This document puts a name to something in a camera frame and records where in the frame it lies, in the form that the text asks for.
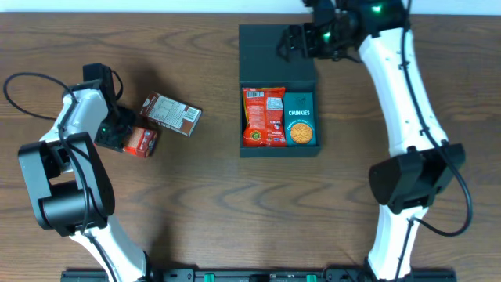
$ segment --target brown cardboard box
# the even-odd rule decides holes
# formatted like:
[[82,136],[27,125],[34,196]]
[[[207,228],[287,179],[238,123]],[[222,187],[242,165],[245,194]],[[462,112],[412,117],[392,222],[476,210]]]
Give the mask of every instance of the brown cardboard box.
[[191,136],[202,110],[151,92],[139,114],[175,132]]

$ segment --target green led light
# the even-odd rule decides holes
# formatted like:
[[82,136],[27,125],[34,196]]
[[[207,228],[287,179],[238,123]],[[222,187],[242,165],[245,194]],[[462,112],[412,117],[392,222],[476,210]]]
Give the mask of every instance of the green led light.
[[323,41],[325,41],[326,43],[329,42],[330,31],[327,32],[327,33],[325,33],[325,34],[323,34],[322,37],[323,37]]
[[381,5],[373,6],[373,12],[380,13],[381,12]]

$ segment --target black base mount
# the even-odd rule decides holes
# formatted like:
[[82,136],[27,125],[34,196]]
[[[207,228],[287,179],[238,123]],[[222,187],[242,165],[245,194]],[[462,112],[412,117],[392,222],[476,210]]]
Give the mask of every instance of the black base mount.
[[[324,270],[193,270],[170,269],[152,282],[380,282],[364,268],[338,266]],[[399,282],[456,282],[450,270],[412,271]],[[104,271],[65,271],[61,282],[108,282]]]

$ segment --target small cardboard box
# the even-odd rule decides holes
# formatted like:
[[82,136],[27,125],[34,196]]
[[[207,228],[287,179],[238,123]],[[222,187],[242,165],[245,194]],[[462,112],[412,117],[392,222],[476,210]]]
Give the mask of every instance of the small cardboard box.
[[154,130],[132,127],[131,135],[124,142],[124,151],[136,157],[148,157],[152,154],[157,133]]
[[[316,99],[316,70],[312,58],[291,52],[290,61],[277,55],[276,46],[288,25],[258,24],[239,26],[240,51],[240,157],[314,157],[321,148],[320,122]],[[315,115],[314,146],[245,147],[247,126],[243,88],[285,87],[286,92],[311,92]]]
[[139,114],[165,128],[191,136],[202,110],[151,92]]
[[312,93],[285,93],[283,127],[287,146],[316,145],[315,112]]

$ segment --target teal package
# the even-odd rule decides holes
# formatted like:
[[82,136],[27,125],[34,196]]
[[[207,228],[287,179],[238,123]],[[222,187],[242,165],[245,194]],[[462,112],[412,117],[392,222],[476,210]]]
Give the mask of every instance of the teal package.
[[313,93],[285,93],[283,110],[287,146],[316,145]]

